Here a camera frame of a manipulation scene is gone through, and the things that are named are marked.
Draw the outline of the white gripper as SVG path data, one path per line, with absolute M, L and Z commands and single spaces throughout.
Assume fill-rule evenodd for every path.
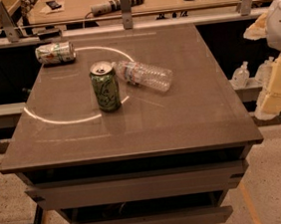
M 274 0 L 268 13 L 262 13 L 243 33 L 247 40 L 266 38 L 269 47 L 281 51 L 281 0 Z M 281 53 L 271 65 L 271 74 L 257 99 L 254 116 L 273 119 L 281 112 Z

